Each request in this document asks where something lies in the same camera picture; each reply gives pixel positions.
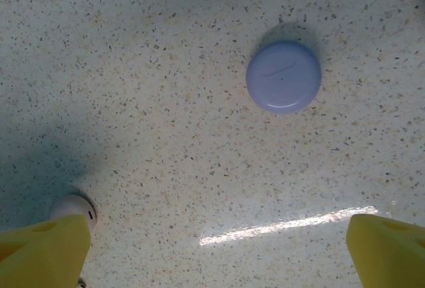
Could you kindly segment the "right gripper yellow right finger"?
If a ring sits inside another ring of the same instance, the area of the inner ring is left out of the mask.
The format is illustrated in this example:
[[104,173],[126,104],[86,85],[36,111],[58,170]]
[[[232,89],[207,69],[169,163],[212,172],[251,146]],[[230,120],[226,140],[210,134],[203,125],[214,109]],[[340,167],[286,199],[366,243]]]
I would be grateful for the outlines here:
[[363,288],[425,288],[425,227],[356,214],[346,242]]

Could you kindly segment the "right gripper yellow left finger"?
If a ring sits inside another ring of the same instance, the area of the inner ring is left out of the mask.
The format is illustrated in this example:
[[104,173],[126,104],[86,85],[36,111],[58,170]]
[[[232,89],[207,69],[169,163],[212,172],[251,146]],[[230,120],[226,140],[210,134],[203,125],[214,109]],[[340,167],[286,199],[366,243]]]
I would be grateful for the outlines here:
[[0,233],[0,288],[77,288],[90,240],[83,215]]

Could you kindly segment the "white earbud charging case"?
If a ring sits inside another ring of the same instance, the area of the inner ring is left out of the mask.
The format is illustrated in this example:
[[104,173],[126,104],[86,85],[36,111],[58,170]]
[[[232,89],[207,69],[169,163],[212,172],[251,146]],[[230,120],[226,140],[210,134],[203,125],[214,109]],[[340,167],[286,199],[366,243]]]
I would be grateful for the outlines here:
[[67,194],[57,199],[50,207],[48,219],[54,220],[71,215],[85,217],[92,234],[97,222],[96,211],[89,200],[78,194]]

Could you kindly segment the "purple round earbud case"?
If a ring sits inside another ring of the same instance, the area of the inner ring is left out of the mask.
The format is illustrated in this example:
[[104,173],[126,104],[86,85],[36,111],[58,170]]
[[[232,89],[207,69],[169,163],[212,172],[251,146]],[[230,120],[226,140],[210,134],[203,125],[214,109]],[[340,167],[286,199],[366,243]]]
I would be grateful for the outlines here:
[[266,45],[252,57],[246,71],[250,97],[274,114],[295,113],[307,107],[315,99],[321,80],[315,53],[294,40]]

